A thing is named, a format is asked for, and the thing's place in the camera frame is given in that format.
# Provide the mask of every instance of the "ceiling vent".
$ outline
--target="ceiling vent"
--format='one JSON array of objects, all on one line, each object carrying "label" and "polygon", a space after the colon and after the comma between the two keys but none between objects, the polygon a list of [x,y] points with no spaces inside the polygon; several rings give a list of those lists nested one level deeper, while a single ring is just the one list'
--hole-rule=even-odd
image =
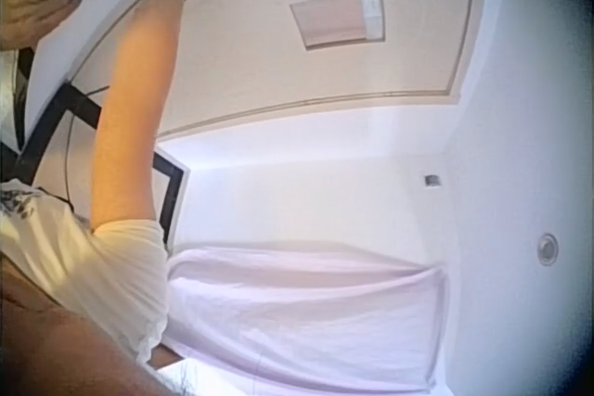
[{"label": "ceiling vent", "polygon": [[307,0],[291,11],[308,50],[385,39],[382,0]]}]

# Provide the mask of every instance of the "ceiling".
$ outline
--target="ceiling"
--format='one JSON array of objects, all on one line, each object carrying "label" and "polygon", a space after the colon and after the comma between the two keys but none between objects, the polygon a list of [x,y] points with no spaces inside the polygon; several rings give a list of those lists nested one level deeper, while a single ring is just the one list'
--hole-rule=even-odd
[{"label": "ceiling", "polygon": [[[188,0],[160,141],[311,111],[406,105],[384,109],[385,121],[400,122],[386,135],[395,151],[440,147],[441,135],[417,132],[410,143],[398,139],[403,128],[411,127],[398,113],[422,115],[432,108],[410,106],[448,109],[458,103],[482,0],[383,0],[384,43],[313,51],[303,48],[291,14],[290,4],[301,1]],[[74,76],[82,91],[109,83],[115,47],[129,17],[123,14],[104,34]],[[348,119],[369,124],[370,112],[355,115]],[[430,130],[433,122],[420,128]]]}]

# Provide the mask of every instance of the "skin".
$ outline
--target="skin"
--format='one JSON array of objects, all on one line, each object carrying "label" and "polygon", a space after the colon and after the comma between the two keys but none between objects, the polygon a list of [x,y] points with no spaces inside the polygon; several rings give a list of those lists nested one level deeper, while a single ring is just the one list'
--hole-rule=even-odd
[{"label": "skin", "polygon": [[[156,219],[152,157],[173,78],[183,5],[184,0],[142,0],[120,43],[97,128],[94,229]],[[8,266],[3,259],[2,371],[10,377],[8,394],[173,394],[92,321],[59,307]]]},{"label": "skin", "polygon": [[54,31],[83,0],[1,0],[0,51],[37,43]]}]

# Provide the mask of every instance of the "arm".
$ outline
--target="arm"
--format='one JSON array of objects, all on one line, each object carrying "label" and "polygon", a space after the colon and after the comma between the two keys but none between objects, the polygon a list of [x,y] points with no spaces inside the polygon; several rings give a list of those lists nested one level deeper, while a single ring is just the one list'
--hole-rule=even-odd
[{"label": "arm", "polygon": [[91,191],[91,227],[155,220],[152,159],[174,74],[184,0],[142,0],[118,48],[101,112]]}]

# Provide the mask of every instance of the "person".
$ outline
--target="person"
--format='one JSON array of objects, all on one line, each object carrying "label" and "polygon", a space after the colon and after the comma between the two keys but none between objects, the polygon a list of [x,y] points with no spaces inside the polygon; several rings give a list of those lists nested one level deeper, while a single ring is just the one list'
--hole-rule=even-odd
[{"label": "person", "polygon": [[69,18],[82,1],[0,0],[0,125],[3,137],[18,137],[19,132],[14,127],[17,121],[24,120],[24,115],[18,114],[17,106],[20,94],[25,92],[24,79],[17,74],[19,51],[35,48],[41,39]]},{"label": "person", "polygon": [[89,225],[57,198],[2,184],[4,394],[172,394],[142,364],[167,321],[151,167],[184,1],[141,0],[120,42],[97,128]]}]

